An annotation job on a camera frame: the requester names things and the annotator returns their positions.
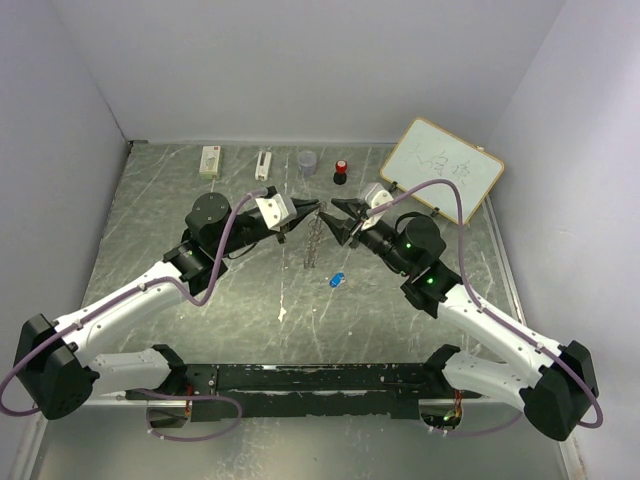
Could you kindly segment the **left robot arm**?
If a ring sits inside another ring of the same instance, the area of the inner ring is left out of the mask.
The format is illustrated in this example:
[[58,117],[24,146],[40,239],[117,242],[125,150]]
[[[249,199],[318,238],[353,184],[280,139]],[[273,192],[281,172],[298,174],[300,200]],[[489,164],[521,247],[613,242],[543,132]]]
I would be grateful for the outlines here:
[[291,198],[272,187],[245,194],[236,206],[220,193],[201,195],[185,217],[181,241],[140,277],[55,320],[42,314],[27,320],[9,375],[48,420],[69,415],[91,396],[122,390],[178,397],[187,385],[186,367],[171,348],[111,355],[107,346],[147,316],[184,301],[203,306],[227,271],[226,257],[269,237],[283,242],[318,207],[316,199]]

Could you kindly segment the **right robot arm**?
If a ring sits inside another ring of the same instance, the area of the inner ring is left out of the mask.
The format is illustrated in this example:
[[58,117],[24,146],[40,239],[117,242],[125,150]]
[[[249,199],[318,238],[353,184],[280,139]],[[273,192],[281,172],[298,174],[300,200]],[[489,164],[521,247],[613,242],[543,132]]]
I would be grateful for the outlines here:
[[499,357],[486,361],[457,347],[441,347],[424,374],[431,395],[443,398],[462,390],[490,397],[522,412],[540,433],[557,441],[584,423],[599,395],[584,345],[563,345],[526,328],[467,286],[441,261],[446,243],[429,216],[410,212],[394,225],[382,220],[368,225],[361,217],[363,201],[332,203],[346,218],[319,216],[339,244],[366,247],[403,277],[401,290],[415,309],[452,323]]

